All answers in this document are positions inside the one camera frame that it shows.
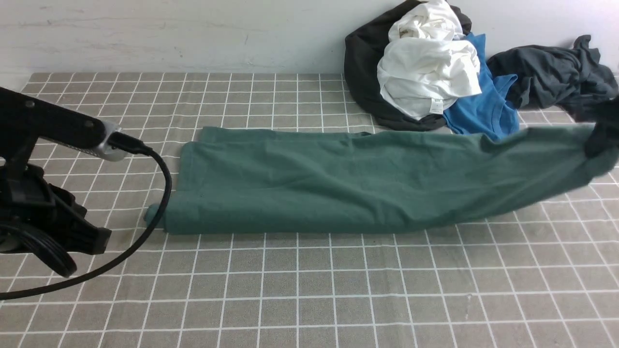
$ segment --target white shirt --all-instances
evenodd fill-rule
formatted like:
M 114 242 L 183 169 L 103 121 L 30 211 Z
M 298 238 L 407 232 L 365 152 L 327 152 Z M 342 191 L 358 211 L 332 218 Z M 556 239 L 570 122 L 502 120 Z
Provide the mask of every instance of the white shirt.
M 391 42 L 378 63 L 383 98 L 419 120 L 482 93 L 477 50 L 460 37 L 462 26 L 445 0 L 409 11 L 389 30 Z

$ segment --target folded green shirt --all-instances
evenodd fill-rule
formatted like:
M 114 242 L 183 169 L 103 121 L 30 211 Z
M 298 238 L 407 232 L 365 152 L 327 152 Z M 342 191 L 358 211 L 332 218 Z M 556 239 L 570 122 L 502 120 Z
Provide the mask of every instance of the folded green shirt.
M 527 128 L 493 142 L 481 134 L 204 128 L 199 142 L 183 146 L 162 227 L 173 234 L 401 233 L 479 220 L 610 171 L 619 150 L 588 159 L 591 131 Z

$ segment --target grid tablecloth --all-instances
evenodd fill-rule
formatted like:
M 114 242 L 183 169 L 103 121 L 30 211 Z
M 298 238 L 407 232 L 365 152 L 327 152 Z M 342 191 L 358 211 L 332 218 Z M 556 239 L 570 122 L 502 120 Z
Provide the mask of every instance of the grid tablecloth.
M 375 133 L 339 74 L 34 74 L 23 92 L 119 123 L 173 173 L 203 126 Z M 559 109 L 523 126 L 569 124 Z M 32 163 L 73 192 L 116 257 L 162 195 L 152 159 L 103 162 L 41 141 Z M 619 169 L 492 219 L 403 235 L 188 235 L 156 231 L 84 285 L 0 303 L 13 347 L 617 347 Z M 0 255 L 0 290 L 62 280 Z

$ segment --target clothing tag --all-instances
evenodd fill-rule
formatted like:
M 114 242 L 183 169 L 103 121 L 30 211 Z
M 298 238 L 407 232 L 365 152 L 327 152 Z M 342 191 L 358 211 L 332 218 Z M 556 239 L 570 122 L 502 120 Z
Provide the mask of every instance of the clothing tag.
M 430 105 L 430 113 L 442 115 L 443 114 L 443 101 L 433 98 L 432 104 Z

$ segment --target white wall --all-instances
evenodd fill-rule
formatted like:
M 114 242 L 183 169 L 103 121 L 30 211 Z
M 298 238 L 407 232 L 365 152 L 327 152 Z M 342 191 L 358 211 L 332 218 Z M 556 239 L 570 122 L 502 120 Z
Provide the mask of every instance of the white wall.
M 488 53 L 593 35 L 619 71 L 618 0 L 452 0 Z M 344 36 L 398 0 L 1 0 L 0 74 L 340 72 Z

